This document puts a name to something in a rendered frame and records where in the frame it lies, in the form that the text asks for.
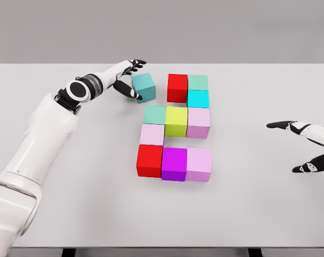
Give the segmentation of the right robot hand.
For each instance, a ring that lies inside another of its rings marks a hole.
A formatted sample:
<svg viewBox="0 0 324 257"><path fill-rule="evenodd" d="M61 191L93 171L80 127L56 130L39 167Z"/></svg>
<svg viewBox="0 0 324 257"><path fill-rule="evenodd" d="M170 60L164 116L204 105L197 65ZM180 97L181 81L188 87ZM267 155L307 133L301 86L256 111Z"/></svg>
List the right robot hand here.
<svg viewBox="0 0 324 257"><path fill-rule="evenodd" d="M266 124L269 129L289 130L297 135L305 137L307 140L324 147L324 127L317 124L308 124L300 121L280 121ZM311 173L324 171L324 154L317 156L310 161L296 166L293 173Z"/></svg>

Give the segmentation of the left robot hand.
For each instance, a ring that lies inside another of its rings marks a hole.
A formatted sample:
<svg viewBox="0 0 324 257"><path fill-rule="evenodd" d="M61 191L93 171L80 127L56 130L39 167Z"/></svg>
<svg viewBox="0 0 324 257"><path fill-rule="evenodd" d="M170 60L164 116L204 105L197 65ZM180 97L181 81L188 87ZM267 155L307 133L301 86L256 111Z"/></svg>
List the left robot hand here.
<svg viewBox="0 0 324 257"><path fill-rule="evenodd" d="M114 65L109 69L111 77L106 88L113 87L117 92L127 98L143 100L143 97L133 87L123 82L121 77L124 75L132 75L132 73L143 68L146 63L146 61L140 59L132 59Z"/></svg>

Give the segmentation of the teal cube block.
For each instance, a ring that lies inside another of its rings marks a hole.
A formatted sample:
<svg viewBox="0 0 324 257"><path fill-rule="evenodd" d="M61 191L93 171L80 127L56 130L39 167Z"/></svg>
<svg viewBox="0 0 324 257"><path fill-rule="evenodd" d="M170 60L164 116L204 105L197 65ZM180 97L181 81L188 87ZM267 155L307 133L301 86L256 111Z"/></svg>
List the teal cube block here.
<svg viewBox="0 0 324 257"><path fill-rule="evenodd" d="M136 100L137 103L148 102L156 98L156 85L150 73L133 76L131 80L133 88L143 97L143 100Z"/></svg>

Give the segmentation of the mint green cube block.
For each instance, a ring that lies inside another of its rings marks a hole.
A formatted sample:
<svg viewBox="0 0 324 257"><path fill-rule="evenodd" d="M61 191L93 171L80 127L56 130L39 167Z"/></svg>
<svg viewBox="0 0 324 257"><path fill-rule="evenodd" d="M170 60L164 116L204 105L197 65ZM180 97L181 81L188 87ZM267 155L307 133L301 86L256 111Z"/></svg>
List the mint green cube block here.
<svg viewBox="0 0 324 257"><path fill-rule="evenodd" d="M188 89L189 90L208 90L208 76L207 75L188 75Z"/></svg>
<svg viewBox="0 0 324 257"><path fill-rule="evenodd" d="M165 125L166 107L162 105L146 105L144 108L143 123Z"/></svg>

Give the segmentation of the red cube block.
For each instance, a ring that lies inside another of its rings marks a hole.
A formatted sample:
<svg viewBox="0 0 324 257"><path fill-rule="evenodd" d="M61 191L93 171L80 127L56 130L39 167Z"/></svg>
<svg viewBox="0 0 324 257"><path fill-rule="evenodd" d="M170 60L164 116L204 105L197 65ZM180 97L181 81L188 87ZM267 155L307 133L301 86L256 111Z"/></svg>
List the red cube block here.
<svg viewBox="0 0 324 257"><path fill-rule="evenodd" d="M139 177L161 177L163 147L139 145L136 170Z"/></svg>
<svg viewBox="0 0 324 257"><path fill-rule="evenodd" d="M167 102L186 103L188 94L188 75L169 74L167 83Z"/></svg>

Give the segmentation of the pink cube block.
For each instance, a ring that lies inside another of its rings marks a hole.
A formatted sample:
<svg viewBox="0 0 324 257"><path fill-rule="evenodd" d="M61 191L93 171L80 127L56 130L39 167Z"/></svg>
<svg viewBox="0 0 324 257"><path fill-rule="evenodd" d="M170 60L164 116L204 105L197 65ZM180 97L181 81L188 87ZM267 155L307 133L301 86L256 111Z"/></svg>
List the pink cube block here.
<svg viewBox="0 0 324 257"><path fill-rule="evenodd" d="M140 145L164 145L165 125L142 124Z"/></svg>
<svg viewBox="0 0 324 257"><path fill-rule="evenodd" d="M188 108L187 138L207 139L211 127L209 108Z"/></svg>
<svg viewBox="0 0 324 257"><path fill-rule="evenodd" d="M210 149L187 149L186 181L208 182L212 174L212 151Z"/></svg>

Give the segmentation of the yellow-green cube block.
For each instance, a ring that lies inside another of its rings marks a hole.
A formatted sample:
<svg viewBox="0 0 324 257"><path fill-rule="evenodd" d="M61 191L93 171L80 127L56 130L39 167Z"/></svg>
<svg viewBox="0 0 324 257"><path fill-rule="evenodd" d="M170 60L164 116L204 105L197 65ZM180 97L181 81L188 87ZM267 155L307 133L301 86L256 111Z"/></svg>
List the yellow-green cube block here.
<svg viewBox="0 0 324 257"><path fill-rule="evenodd" d="M188 108L166 107L165 136L186 137L188 126Z"/></svg>

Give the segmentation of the cyan cube block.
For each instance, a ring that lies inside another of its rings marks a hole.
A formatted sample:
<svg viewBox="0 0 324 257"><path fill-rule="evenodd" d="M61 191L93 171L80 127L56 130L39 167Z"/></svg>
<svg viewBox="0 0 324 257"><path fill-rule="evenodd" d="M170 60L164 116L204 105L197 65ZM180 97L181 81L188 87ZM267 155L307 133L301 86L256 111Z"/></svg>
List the cyan cube block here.
<svg viewBox="0 0 324 257"><path fill-rule="evenodd" d="M209 108L209 92L207 90L188 90L187 107Z"/></svg>

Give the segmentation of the magenta cube block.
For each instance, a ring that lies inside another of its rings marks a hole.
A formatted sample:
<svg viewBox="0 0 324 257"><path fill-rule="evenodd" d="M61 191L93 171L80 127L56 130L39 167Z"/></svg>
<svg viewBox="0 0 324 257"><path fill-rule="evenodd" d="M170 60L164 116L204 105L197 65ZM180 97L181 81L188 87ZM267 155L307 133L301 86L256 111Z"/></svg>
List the magenta cube block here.
<svg viewBox="0 0 324 257"><path fill-rule="evenodd" d="M187 149L164 147L161 166L162 180L184 182L186 180L186 174Z"/></svg>

